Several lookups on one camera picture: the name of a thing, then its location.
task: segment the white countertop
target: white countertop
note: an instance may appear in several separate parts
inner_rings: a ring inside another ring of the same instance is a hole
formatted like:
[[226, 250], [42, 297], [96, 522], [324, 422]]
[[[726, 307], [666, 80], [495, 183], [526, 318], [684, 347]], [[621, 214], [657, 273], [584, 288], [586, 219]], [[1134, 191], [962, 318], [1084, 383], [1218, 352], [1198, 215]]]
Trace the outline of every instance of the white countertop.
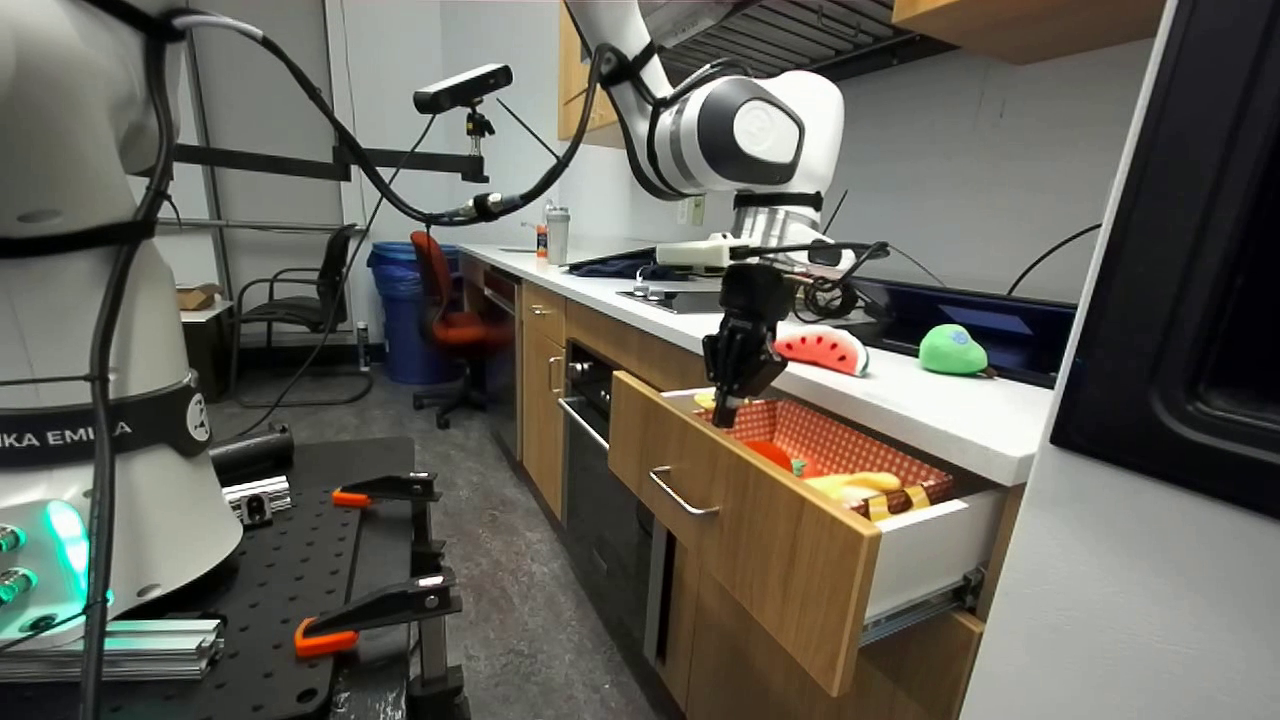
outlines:
[[[586, 282], [546, 269], [533, 250], [485, 250], [469, 245], [477, 262], [503, 269], [526, 286], [586, 305], [611, 322], [625, 322], [649, 335], [700, 358], [700, 342], [715, 334], [720, 318], [675, 318], [640, 301], [621, 297], [630, 282]], [[960, 379], [931, 375], [914, 358], [874, 352], [869, 375], [840, 375], [809, 365], [787, 365], [775, 379], [781, 392], [800, 396], [831, 416], [855, 422], [909, 448], [940, 458], [990, 483], [1025, 483], [1031, 458], [1047, 427], [1050, 392], [1014, 379]]]

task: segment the oven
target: oven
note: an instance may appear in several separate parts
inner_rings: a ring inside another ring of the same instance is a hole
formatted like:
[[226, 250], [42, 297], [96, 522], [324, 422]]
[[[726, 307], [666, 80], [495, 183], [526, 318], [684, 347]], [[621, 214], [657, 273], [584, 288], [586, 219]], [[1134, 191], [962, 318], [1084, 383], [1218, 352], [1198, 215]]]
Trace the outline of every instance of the oven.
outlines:
[[673, 711], [662, 693], [662, 637], [673, 590], [673, 535], [609, 471], [611, 365], [570, 347], [565, 379], [565, 547], [595, 618], [630, 663], [644, 698]]

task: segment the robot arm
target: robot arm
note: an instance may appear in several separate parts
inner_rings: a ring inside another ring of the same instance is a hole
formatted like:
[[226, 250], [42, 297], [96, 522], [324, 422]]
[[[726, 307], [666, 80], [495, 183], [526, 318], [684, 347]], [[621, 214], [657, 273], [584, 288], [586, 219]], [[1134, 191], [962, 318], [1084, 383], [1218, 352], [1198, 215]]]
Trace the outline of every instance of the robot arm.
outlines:
[[855, 264], [843, 254], [809, 254], [826, 245], [819, 210], [840, 162], [843, 97], [811, 73], [750, 80], [703, 69], [673, 87], [635, 0], [568, 0], [568, 13], [625, 125], [640, 187], [660, 200], [737, 191], [726, 245], [675, 258], [660, 250], [660, 262], [726, 269], [724, 322], [703, 342], [703, 365], [715, 383], [711, 422], [730, 424], [737, 403], [783, 372], [770, 335], [792, 307], [792, 282], [834, 282]]

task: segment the floor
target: floor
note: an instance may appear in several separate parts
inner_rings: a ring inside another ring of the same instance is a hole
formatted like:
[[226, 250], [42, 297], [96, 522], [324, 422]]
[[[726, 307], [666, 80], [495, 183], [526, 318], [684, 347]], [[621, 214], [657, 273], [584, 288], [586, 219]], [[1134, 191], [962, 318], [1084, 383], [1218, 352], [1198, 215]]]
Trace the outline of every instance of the floor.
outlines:
[[[284, 375], [253, 372], [240, 402], [270, 402]], [[294, 396], [345, 392], [352, 379], [306, 379]], [[258, 408], [218, 402], [217, 438], [253, 424]], [[452, 661], [465, 670], [477, 720], [649, 720], [657, 717], [627, 663], [570, 581], [568, 555], [508, 464], [479, 413], [459, 413], [437, 431], [430, 413], [410, 413], [403, 383], [378, 379], [345, 408], [279, 408], [294, 445], [410, 438], [419, 470], [441, 477], [437, 534], [465, 612], [446, 623]]]

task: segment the black chair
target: black chair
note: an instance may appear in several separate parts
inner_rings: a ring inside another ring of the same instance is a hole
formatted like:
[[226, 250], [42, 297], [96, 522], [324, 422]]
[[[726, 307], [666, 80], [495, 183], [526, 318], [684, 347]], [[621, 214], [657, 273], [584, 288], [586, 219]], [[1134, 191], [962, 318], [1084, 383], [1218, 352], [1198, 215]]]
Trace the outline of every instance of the black chair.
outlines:
[[[346, 325], [346, 301], [345, 301], [345, 269], [352, 258], [357, 225], [345, 225], [326, 235], [321, 269], [279, 269], [270, 275], [249, 282], [236, 292], [236, 360], [231, 360], [231, 383], [240, 375], [240, 329], [244, 325], [269, 325], [269, 352], [274, 347], [274, 325], [306, 329], [326, 345]], [[249, 305], [249, 292], [269, 288], [269, 301], [254, 307]], [[335, 375], [361, 375], [361, 390], [352, 396], [335, 402], [292, 402], [279, 408], [316, 408], [316, 403], [357, 403], [372, 392], [372, 369], [363, 352], [363, 329], [357, 329], [357, 372]]]

